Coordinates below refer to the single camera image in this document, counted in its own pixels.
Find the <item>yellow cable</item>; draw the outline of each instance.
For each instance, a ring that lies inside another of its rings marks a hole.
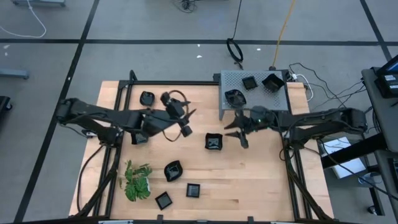
[[[292,0],[292,4],[290,5],[289,13],[288,13],[287,16],[286,16],[284,25],[282,26],[282,30],[280,31],[279,38],[278,38],[278,43],[276,44],[274,62],[272,63],[272,66],[273,66],[273,67],[275,67],[276,58],[278,57],[279,42],[280,42],[280,40],[281,40],[281,38],[282,38],[282,35],[284,34],[286,23],[287,23],[287,21],[289,20],[289,17],[290,17],[290,15],[291,15],[292,11],[293,11],[293,7],[294,7],[295,2],[296,2],[296,0]]]

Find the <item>white cable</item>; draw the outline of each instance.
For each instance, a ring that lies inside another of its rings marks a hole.
[[[27,1],[27,4],[28,4],[29,9],[30,9],[30,11],[32,12],[33,16],[35,16],[36,19],[37,19],[37,21],[40,23],[40,25],[42,25],[42,27],[43,27],[43,29],[44,29],[43,34],[40,35],[40,36],[19,35],[19,34],[15,34],[15,33],[12,33],[12,32],[7,31],[7,30],[6,30],[5,28],[3,28],[2,26],[0,26],[0,29],[2,29],[4,32],[6,32],[6,33],[8,33],[8,34],[15,35],[15,36],[17,36],[17,37],[42,38],[42,37],[45,35],[45,33],[47,33],[47,29],[45,28],[45,26],[44,26],[44,24],[42,23],[42,21],[40,21],[40,19],[36,16],[36,13],[33,11],[33,7],[30,5],[30,1],[29,1],[29,0],[26,0],[26,1]]]
[[[294,80],[296,80],[297,77],[303,77],[303,78],[305,79],[305,81],[307,82],[307,85],[308,85],[308,87],[309,87],[309,89],[310,89],[310,91],[311,91],[311,97],[310,97],[309,99],[307,99],[307,102],[310,101],[310,100],[312,100],[312,98],[313,98],[313,91],[312,91],[311,85],[310,85],[310,83],[308,82],[307,78],[305,78],[305,76],[304,76],[304,75],[301,75],[301,74],[292,74],[292,77],[293,77]]]

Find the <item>wooden tabletop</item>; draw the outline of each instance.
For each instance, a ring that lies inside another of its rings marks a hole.
[[[117,86],[118,82],[103,82],[97,105],[113,108]],[[287,86],[293,114],[308,113],[302,83],[288,83]],[[157,215],[162,214],[165,220],[245,221],[248,216],[253,216],[255,221],[294,220],[285,163],[279,159],[282,148],[279,134],[269,129],[252,133],[248,135],[249,149],[243,149],[238,139],[224,136],[221,151],[205,149],[205,134],[231,132],[223,127],[234,118],[232,111],[226,111],[223,121],[218,120],[217,86],[134,85],[129,109],[143,108],[139,103],[139,96],[142,91],[151,91],[157,97],[154,108],[164,110],[159,96],[170,90],[182,91],[192,102],[190,109],[197,109],[189,124],[193,134],[187,138],[181,137],[176,142],[168,142],[162,134],[158,134],[141,145],[132,145],[130,135],[125,135],[119,176],[122,177],[126,170],[127,160],[132,160],[135,166],[149,163],[154,170],[149,176],[151,195],[146,200],[130,202],[124,190],[117,184],[111,218],[154,220]],[[182,100],[178,95],[172,96]],[[173,139],[178,134],[179,127],[172,126],[165,132]],[[309,141],[306,146],[318,150],[315,141]],[[88,140],[82,164],[98,147],[97,139]],[[81,180],[81,206],[98,187],[103,156],[104,150],[85,169]],[[301,150],[301,157],[308,191],[326,214],[332,217],[319,156],[314,152]],[[164,176],[164,167],[175,160],[181,162],[183,175],[168,183]],[[200,198],[185,196],[187,183],[200,184]],[[160,211],[155,198],[165,191],[173,204]],[[298,190],[297,192],[298,201],[302,202],[301,194]],[[106,189],[100,214],[104,213],[107,197]],[[299,208],[300,216],[304,217],[302,203]],[[75,192],[70,214],[76,212]]]

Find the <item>gray perforated platform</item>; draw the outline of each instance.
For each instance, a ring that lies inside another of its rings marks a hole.
[[[263,106],[270,110],[288,111],[287,97],[285,87],[282,87],[275,93],[271,93],[264,88],[261,83],[270,74],[275,74],[283,80],[282,72],[280,71],[233,71],[222,70],[220,77],[220,93],[219,93],[219,119],[223,119],[225,110],[233,110],[234,108],[226,101],[224,92],[230,90],[239,90],[246,98],[246,105],[244,109],[251,109],[253,106]],[[253,76],[256,79],[257,87],[251,90],[245,89],[242,78]]]

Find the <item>green plant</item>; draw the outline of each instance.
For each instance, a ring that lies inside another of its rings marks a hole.
[[[131,160],[127,162],[127,168],[124,172],[124,178],[127,180],[124,192],[127,199],[135,202],[137,198],[142,200],[150,196],[147,181],[150,173],[152,173],[152,169],[149,167],[149,164],[144,164],[135,169],[132,166]],[[119,185],[122,188],[122,178],[119,178]]]

